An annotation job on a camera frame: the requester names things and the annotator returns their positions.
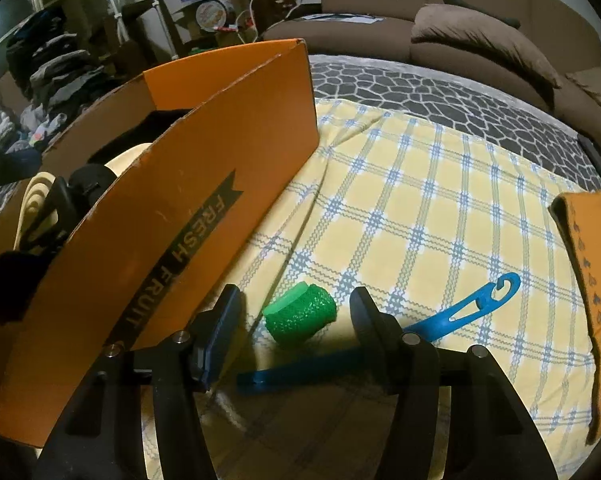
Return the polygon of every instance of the metal screw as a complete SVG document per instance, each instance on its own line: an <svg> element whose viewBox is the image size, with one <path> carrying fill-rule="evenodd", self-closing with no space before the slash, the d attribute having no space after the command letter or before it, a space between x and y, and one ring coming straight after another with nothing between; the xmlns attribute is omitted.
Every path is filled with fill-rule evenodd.
<svg viewBox="0 0 601 480"><path fill-rule="evenodd" d="M413 332L407 332L406 334L403 334L403 343L405 343L406 345L409 346L416 346L420 344L420 336L418 334L415 334Z"/></svg>
<svg viewBox="0 0 601 480"><path fill-rule="evenodd" d="M179 330L174 335L172 335L172 341L178 344L187 343L190 337L191 336L189 335L189 332L187 332L186 330Z"/></svg>
<svg viewBox="0 0 601 480"><path fill-rule="evenodd" d="M104 351L103 354L105 355L105 357L116 357L120 351L122 351L122 347L120 345L109 345L107 346Z"/></svg>
<svg viewBox="0 0 601 480"><path fill-rule="evenodd" d="M472 354L476 357L487 357L489 355L489 351L482 345L474 345L471 348Z"/></svg>

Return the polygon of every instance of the pile of clothes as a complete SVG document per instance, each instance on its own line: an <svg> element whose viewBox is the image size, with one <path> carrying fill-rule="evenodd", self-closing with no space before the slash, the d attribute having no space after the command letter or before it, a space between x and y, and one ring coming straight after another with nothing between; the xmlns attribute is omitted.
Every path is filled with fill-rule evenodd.
<svg viewBox="0 0 601 480"><path fill-rule="evenodd" d="M120 84L78 46L76 35L64 30L65 22L60 7L45 9L7 41L9 71L31 103L20 118L0 109L0 154L30 148L42 153L94 101ZM0 210L16 185L0 186Z"/></svg>

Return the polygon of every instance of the black banner label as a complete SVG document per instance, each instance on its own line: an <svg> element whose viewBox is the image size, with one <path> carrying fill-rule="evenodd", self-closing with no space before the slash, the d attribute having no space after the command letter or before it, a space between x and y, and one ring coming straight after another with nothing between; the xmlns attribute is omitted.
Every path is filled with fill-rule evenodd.
<svg viewBox="0 0 601 480"><path fill-rule="evenodd" d="M130 349L145 328L158 305L167 295L174 279L183 272L200 246L242 195L232 189L236 171L232 171L178 233L167 251L143 280L109 334L105 345L118 343Z"/></svg>

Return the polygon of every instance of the gray patterned rug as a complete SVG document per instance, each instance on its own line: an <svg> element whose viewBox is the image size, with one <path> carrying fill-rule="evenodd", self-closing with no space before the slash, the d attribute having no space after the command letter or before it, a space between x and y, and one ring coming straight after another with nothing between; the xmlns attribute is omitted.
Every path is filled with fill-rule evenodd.
<svg viewBox="0 0 601 480"><path fill-rule="evenodd" d="M402 110L483 137L583 189L601 189L577 134L548 114L475 81L413 65L310 56L315 96Z"/></svg>

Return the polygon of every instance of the round container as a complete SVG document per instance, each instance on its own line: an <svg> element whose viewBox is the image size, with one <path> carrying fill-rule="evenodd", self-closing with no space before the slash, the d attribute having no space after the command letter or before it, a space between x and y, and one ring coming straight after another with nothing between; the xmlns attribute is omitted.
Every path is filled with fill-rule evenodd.
<svg viewBox="0 0 601 480"><path fill-rule="evenodd" d="M214 27L225 27L234 19L234 7L229 0L210 0L196 9L196 22L206 32L214 32Z"/></svg>

